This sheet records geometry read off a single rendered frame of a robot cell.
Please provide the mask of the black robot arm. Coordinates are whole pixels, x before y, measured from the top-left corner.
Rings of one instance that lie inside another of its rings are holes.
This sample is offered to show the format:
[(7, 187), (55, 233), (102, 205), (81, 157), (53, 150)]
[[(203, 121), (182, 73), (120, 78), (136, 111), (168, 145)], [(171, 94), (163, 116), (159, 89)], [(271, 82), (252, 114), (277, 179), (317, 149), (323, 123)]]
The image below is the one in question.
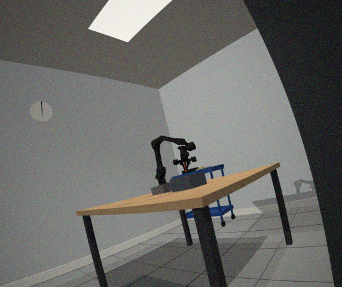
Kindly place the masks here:
[(189, 152), (187, 152), (187, 151), (192, 151), (192, 150), (196, 149), (194, 142), (187, 143), (185, 141), (185, 139), (182, 139), (182, 138), (170, 138), (167, 136), (159, 136), (157, 139), (154, 139), (151, 142), (151, 146), (155, 152), (155, 159), (157, 162), (157, 169), (156, 169), (157, 174), (156, 174), (155, 178), (158, 179), (159, 185), (167, 183), (166, 179), (165, 179), (166, 168), (163, 167), (163, 165), (162, 165), (161, 155), (160, 155), (160, 144), (163, 141), (173, 142), (177, 145), (185, 145), (185, 146), (179, 146), (178, 147), (180, 152), (186, 151), (185, 154), (180, 154), (181, 158), (185, 158), (185, 157), (188, 158)]

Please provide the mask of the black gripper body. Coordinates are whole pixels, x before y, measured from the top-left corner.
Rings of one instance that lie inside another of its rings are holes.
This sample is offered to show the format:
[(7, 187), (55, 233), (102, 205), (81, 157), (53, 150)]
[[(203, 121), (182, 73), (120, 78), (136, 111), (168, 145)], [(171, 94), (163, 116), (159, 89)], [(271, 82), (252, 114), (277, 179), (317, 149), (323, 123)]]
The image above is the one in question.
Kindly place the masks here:
[[(186, 153), (186, 151), (183, 151), (183, 152), (181, 152), (181, 154), (185, 154)], [(174, 165), (178, 165), (179, 164), (179, 162), (186, 162), (186, 161), (192, 161), (192, 162), (196, 162), (197, 161), (197, 159), (196, 159), (196, 157), (191, 157), (191, 158), (182, 158), (182, 160), (178, 160), (178, 159), (176, 159), (176, 160), (173, 160), (173, 164)]]

